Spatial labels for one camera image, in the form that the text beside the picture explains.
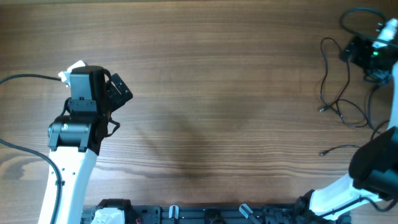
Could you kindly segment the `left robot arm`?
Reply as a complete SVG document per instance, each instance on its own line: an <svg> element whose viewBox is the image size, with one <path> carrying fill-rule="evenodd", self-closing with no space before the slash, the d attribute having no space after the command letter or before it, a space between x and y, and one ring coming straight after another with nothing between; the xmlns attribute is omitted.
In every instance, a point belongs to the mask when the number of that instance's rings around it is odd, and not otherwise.
<svg viewBox="0 0 398 224"><path fill-rule="evenodd" d="M112 135L111 114L133 94L118 74L81 60L58 75L70 87L71 97L49 126L48 146L62 179L49 171L39 223L79 223L101 142Z"/></svg>

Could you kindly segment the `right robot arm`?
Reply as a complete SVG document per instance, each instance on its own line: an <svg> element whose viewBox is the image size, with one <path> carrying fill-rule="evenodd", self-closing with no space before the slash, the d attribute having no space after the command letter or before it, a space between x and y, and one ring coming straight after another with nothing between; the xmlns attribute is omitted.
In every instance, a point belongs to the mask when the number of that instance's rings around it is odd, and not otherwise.
<svg viewBox="0 0 398 224"><path fill-rule="evenodd" d="M381 48L370 40L354 37L341 51L343 61L352 61L366 72L382 71L397 83L397 48L387 43ZM393 92L391 115L386 131L361 146L349 164L348 173L318 190L307 194L304 215L308 221L335 221L342 214L370 203L385 200L389 211L397 203L397 92Z"/></svg>

